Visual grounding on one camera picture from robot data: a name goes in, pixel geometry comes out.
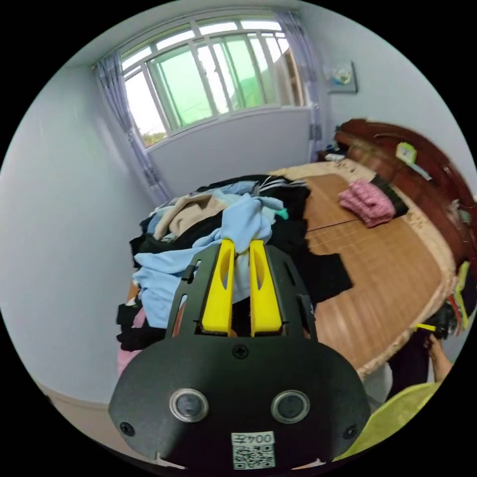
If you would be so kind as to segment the person's right hand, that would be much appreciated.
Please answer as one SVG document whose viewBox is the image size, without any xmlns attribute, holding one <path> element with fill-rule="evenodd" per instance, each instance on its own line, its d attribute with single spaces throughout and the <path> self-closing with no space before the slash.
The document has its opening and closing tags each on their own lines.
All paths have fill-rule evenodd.
<svg viewBox="0 0 477 477">
<path fill-rule="evenodd" d="M 441 341 L 434 334 L 427 338 L 427 349 L 431 360 L 435 382 L 442 382 L 450 373 L 453 364 L 446 356 Z"/>
</svg>

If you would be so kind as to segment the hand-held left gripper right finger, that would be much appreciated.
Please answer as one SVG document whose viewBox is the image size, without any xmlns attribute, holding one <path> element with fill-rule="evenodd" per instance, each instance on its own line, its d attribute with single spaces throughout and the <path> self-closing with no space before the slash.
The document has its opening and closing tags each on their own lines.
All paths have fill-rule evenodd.
<svg viewBox="0 0 477 477">
<path fill-rule="evenodd" d="M 282 319 L 264 242 L 253 240 L 249 247 L 250 322 L 253 337 L 277 334 Z"/>
</svg>

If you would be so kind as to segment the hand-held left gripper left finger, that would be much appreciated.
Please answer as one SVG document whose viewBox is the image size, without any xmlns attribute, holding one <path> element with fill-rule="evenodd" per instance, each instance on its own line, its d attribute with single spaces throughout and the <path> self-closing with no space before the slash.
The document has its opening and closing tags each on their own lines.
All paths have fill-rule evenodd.
<svg viewBox="0 0 477 477">
<path fill-rule="evenodd" d="M 217 261 L 201 319 L 203 332 L 231 332 L 235 245 L 229 239 L 221 242 Z"/>
</svg>

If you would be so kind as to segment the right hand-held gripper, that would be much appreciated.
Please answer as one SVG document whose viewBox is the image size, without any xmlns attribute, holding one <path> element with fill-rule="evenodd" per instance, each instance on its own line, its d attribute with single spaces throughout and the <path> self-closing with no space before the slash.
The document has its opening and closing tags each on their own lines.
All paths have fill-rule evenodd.
<svg viewBox="0 0 477 477">
<path fill-rule="evenodd" d="M 452 304 L 443 304 L 428 320 L 427 324 L 419 323 L 414 331 L 424 330 L 431 332 L 438 340 L 445 340 L 456 335 L 460 330 L 460 315 L 456 313 Z"/>
</svg>

